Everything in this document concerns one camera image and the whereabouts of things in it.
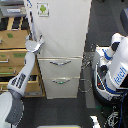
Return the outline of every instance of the robot logo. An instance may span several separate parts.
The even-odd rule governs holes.
[[[123,78],[125,77],[125,74],[127,73],[126,69],[124,67],[120,67],[120,71],[117,74],[117,77],[114,78],[115,82],[120,85],[123,81]]]

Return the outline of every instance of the dark floor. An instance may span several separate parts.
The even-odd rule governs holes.
[[[92,0],[85,52],[91,51],[93,43],[110,45],[111,36],[116,32],[126,35],[120,22],[120,12],[127,7],[128,0],[105,0],[104,3]],[[18,128],[36,128],[40,125],[79,125],[82,128],[92,128],[91,115],[98,117],[101,128],[105,123],[100,110],[86,108],[85,94],[80,91],[77,99],[26,98],[23,102],[25,112]]]

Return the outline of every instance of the drawer handle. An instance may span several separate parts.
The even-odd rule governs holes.
[[[70,80],[67,79],[62,79],[62,80],[52,80],[52,82],[55,82],[57,84],[65,84],[67,82],[69,82]]]
[[[4,87],[4,85],[1,86],[0,91],[1,91],[1,92],[8,92],[8,90],[4,90],[3,87]]]
[[[14,72],[0,72],[0,75],[13,75],[15,73],[16,73],[16,71],[14,71]]]
[[[70,62],[71,62],[71,60],[67,60],[66,62],[63,62],[63,63],[57,63],[57,62],[51,61],[50,63],[61,66],[61,65],[68,64]]]
[[[8,63],[9,59],[5,60],[5,61],[0,61],[0,63]]]

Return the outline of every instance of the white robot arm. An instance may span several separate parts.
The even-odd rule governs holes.
[[[26,48],[28,50],[25,56],[25,66],[19,74],[12,78],[8,85],[8,92],[0,95],[0,128],[16,128],[20,122],[24,106],[21,97],[27,86],[27,82],[35,63],[35,54],[40,52],[44,40],[42,36],[39,42],[27,39]]]

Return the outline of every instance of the black base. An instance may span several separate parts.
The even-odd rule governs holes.
[[[108,106],[108,107],[117,106],[119,104],[118,99],[116,99],[116,100],[112,99],[111,101],[108,101],[99,94],[99,92],[97,91],[96,86],[95,86],[95,79],[94,79],[93,74],[94,74],[94,71],[92,70],[92,73],[91,73],[92,88],[93,88],[93,94],[94,94],[95,98],[99,101],[99,103],[101,103],[104,106]]]

